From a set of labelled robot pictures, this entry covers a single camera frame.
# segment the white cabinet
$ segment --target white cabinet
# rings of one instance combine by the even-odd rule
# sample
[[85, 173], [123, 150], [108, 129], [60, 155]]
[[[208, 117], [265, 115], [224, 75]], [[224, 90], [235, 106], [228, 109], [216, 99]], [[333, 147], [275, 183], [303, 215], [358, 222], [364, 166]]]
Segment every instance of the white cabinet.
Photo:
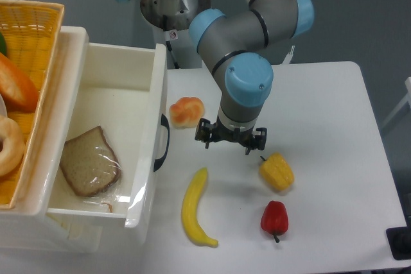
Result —
[[[88, 41], [83, 28], [62, 27], [31, 178], [16, 207], [0, 212], [0, 247], [93, 252], [103, 228], [127, 228], [138, 243], [145, 241], [154, 169], [168, 143], [166, 48]], [[60, 156], [65, 140], [98, 125], [121, 178], [107, 192], [81, 198], [62, 175]]]

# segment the red bell pepper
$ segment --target red bell pepper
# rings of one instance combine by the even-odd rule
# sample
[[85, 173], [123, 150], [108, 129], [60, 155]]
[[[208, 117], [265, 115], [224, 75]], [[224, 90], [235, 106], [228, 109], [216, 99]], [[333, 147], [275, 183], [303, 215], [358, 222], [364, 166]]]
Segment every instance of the red bell pepper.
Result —
[[270, 201], [261, 218], [261, 228], [272, 234], [278, 243], [278, 235], [283, 235], [288, 230], [288, 216], [285, 205], [280, 201]]

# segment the gray floor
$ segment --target gray floor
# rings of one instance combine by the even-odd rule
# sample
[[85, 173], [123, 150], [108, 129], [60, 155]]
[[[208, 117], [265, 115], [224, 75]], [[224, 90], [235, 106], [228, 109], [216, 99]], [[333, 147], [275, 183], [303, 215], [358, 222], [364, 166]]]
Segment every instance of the gray floor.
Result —
[[[91, 42], [153, 47], [139, 0], [37, 0], [63, 3], [64, 24], [84, 27]], [[261, 54], [272, 64], [295, 45], [294, 62], [354, 61], [361, 68], [377, 123], [406, 94], [411, 76], [410, 0], [312, 0], [312, 30]], [[212, 0], [226, 15], [247, 9], [245, 0]], [[401, 199], [411, 193], [411, 114], [383, 140]]]

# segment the bagel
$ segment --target bagel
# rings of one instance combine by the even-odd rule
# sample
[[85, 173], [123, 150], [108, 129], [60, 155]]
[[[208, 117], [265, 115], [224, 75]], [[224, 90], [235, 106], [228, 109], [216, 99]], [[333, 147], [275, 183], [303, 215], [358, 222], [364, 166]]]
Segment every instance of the bagel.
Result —
[[26, 144], [20, 126], [0, 115], [0, 176], [11, 172], [21, 161]]

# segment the white drawer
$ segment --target white drawer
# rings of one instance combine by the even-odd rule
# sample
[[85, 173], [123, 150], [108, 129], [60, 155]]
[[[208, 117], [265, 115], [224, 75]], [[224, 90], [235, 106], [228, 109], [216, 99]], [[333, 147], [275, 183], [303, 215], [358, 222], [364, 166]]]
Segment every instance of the white drawer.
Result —
[[138, 228], [144, 241], [154, 165], [160, 162], [157, 149], [160, 139], [167, 140], [161, 136], [161, 124], [168, 126], [165, 110], [163, 45], [152, 50], [90, 43], [66, 140], [100, 125], [119, 160], [121, 178], [107, 192], [83, 198], [74, 194], [59, 168], [47, 213], [73, 216], [85, 225]]

